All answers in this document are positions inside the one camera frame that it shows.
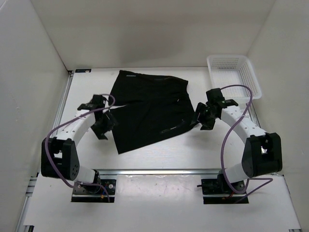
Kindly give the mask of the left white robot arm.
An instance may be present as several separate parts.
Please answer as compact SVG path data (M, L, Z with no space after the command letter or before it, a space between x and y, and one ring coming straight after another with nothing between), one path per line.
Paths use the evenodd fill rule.
M99 172L82 166L77 154L77 145L86 132L92 130L99 140L106 140L117 121L110 112L115 97L110 94L95 94L88 103L82 103L73 119L50 131L42 142L41 173L44 177L59 178L73 188L71 182L96 194L104 187Z

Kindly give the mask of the black shorts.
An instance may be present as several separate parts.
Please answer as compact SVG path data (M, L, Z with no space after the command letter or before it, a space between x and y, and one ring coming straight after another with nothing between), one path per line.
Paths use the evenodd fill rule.
M111 114L118 125L112 134L118 153L190 131L195 112L187 87L178 77L120 70L109 98L115 101Z

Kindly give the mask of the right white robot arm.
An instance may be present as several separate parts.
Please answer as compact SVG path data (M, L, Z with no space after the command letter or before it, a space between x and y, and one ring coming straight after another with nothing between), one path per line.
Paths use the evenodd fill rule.
M221 172L217 176L217 188L222 193L243 194L247 186L237 189L239 182L282 170L281 138L277 133L268 133L246 117L247 109L241 111L233 99L225 99L220 88L206 92L207 102L197 105L192 124L201 124L202 131L214 128L217 119L230 126L227 134L235 132L244 143L241 162L226 168L225 145L221 146Z

